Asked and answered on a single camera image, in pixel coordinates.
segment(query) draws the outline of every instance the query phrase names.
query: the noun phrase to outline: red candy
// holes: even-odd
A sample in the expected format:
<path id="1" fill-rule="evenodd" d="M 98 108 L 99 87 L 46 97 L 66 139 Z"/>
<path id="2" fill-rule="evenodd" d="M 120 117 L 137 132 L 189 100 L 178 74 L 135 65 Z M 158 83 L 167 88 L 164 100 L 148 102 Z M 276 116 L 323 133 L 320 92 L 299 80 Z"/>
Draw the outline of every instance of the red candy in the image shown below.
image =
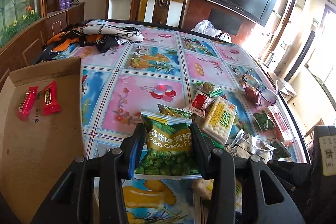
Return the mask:
<path id="1" fill-rule="evenodd" d="M 54 112 L 60 112 L 61 106 L 56 100 L 57 89 L 56 82 L 53 81 L 44 88 L 44 108 L 43 115 L 50 115 Z"/>
<path id="2" fill-rule="evenodd" d="M 38 86 L 30 86 L 28 88 L 25 98 L 20 104 L 19 109 L 16 111 L 16 115 L 21 121 L 27 120 L 27 116 L 36 100 L 37 89 Z"/>

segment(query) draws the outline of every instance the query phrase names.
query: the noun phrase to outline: white plastic bag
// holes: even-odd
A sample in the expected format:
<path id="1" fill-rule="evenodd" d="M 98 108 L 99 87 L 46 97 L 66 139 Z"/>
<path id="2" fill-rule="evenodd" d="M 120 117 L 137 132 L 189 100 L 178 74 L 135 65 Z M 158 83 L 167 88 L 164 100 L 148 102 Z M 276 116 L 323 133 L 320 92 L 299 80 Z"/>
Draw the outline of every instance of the white plastic bag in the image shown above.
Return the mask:
<path id="1" fill-rule="evenodd" d="M 215 29 L 215 27 L 212 25 L 212 23 L 207 19 L 198 23 L 195 26 L 195 28 L 192 29 L 192 31 L 203 33 L 203 34 L 209 35 L 211 37 L 215 37 L 216 35 L 220 35 L 222 33 L 221 30 Z"/>

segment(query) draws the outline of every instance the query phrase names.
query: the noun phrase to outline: red candy wrapper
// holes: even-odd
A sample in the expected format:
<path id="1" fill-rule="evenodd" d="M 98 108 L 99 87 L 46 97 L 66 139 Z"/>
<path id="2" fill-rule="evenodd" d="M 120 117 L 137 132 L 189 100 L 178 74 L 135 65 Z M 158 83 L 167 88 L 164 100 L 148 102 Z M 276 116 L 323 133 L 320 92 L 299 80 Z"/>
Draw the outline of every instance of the red candy wrapper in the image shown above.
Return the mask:
<path id="1" fill-rule="evenodd" d="M 246 86 L 244 88 L 246 97 L 251 103 L 259 104 L 261 105 L 261 98 L 260 98 L 260 93 L 259 91 L 252 87 L 252 86 Z"/>
<path id="2" fill-rule="evenodd" d="M 191 104 L 187 105 L 184 110 L 205 118 L 205 110 L 213 101 L 214 98 L 210 98 L 198 90 Z"/>
<path id="3" fill-rule="evenodd" d="M 56 82 L 53 81 L 44 88 L 44 108 L 43 115 L 47 116 L 54 112 L 60 112 L 61 106 L 57 102 L 57 86 Z"/>
<path id="4" fill-rule="evenodd" d="M 20 104 L 19 109 L 16 111 L 16 115 L 21 121 L 27 120 L 27 116 L 29 115 L 29 112 L 31 111 L 31 108 L 33 107 L 36 100 L 37 89 L 38 86 L 30 86 L 28 88 L 25 98 Z"/>

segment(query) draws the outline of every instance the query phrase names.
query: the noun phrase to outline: cracker package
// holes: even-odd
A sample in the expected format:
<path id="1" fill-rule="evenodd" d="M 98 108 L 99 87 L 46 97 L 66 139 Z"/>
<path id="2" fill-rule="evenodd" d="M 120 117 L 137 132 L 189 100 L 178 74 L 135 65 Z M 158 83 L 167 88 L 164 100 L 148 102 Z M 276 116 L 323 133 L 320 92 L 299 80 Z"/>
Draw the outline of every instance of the cracker package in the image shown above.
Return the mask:
<path id="1" fill-rule="evenodd" d="M 176 124 L 169 124 L 171 116 L 148 114 L 142 111 L 142 120 L 146 126 L 147 154 L 140 161 L 136 174 L 169 176 L 199 175 L 193 158 L 192 136 L 188 119 L 176 118 Z"/>
<path id="2" fill-rule="evenodd" d="M 217 96 L 207 115 L 202 131 L 221 145 L 225 145 L 236 116 L 237 107 Z"/>

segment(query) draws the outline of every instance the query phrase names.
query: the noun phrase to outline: wooden cabinet door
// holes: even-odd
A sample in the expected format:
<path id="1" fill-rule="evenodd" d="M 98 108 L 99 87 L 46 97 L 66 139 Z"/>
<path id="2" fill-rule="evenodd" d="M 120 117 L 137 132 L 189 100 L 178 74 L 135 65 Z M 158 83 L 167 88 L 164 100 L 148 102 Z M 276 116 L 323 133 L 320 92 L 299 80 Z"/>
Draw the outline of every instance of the wooden cabinet door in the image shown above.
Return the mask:
<path id="1" fill-rule="evenodd" d="M 45 18 L 45 28 L 46 28 L 46 40 L 52 38 L 55 34 L 58 34 L 67 26 L 67 15 L 66 12 L 60 12 L 55 15 L 51 15 Z"/>

